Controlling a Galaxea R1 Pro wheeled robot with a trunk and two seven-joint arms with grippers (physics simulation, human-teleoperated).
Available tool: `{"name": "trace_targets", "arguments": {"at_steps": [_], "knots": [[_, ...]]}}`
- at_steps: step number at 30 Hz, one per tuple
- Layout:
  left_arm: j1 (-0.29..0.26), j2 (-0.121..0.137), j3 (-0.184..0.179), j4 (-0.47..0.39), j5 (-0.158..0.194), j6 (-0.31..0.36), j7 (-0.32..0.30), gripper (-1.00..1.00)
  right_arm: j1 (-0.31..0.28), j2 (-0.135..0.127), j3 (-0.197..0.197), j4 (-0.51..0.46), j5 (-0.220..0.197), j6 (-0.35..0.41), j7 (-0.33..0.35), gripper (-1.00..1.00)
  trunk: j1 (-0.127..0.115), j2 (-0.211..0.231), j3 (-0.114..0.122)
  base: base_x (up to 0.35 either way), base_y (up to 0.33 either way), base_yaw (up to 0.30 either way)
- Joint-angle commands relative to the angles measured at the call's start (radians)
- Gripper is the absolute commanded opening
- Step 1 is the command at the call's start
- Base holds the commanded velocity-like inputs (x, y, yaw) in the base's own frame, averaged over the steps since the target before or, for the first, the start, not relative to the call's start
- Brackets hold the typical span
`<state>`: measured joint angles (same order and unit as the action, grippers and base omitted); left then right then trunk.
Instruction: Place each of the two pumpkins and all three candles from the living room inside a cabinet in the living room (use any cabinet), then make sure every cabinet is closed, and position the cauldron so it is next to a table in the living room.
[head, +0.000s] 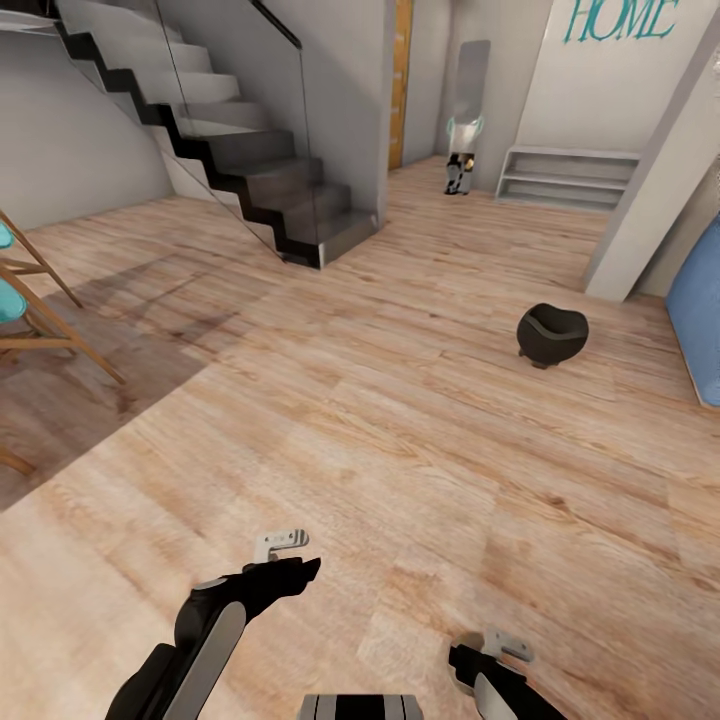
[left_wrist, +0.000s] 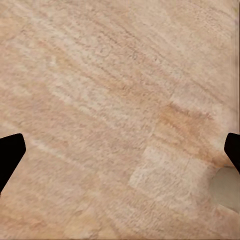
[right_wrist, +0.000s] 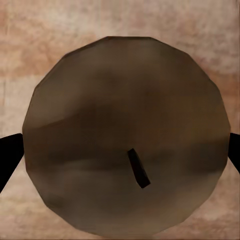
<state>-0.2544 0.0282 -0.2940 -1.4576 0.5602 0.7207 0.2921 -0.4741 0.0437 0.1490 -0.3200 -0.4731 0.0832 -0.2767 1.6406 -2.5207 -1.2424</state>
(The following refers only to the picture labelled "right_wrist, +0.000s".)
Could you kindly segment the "pillar candle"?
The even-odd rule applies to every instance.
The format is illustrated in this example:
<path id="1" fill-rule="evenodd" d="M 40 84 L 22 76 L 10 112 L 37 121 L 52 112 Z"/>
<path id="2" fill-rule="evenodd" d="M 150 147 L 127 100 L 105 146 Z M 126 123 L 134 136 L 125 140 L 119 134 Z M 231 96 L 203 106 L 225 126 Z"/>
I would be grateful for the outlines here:
<path id="1" fill-rule="evenodd" d="M 145 238 L 213 193 L 231 125 L 193 58 L 149 36 L 107 36 L 65 54 L 34 88 L 22 126 L 26 172 L 77 230 Z"/>

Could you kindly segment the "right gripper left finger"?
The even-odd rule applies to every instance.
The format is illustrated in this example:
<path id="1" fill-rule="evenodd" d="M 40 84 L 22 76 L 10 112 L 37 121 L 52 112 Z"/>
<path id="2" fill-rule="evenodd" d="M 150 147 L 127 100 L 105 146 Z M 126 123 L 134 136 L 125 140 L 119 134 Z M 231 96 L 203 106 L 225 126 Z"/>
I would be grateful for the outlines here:
<path id="1" fill-rule="evenodd" d="M 24 155 L 22 133 L 0 137 L 0 193 Z"/>

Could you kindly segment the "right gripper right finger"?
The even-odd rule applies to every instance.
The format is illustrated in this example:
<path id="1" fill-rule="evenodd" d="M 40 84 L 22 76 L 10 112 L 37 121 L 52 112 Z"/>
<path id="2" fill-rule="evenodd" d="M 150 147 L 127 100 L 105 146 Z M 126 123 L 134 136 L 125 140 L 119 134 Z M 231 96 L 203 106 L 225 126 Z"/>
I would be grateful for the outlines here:
<path id="1" fill-rule="evenodd" d="M 230 133 L 228 158 L 240 173 L 240 134 Z"/>

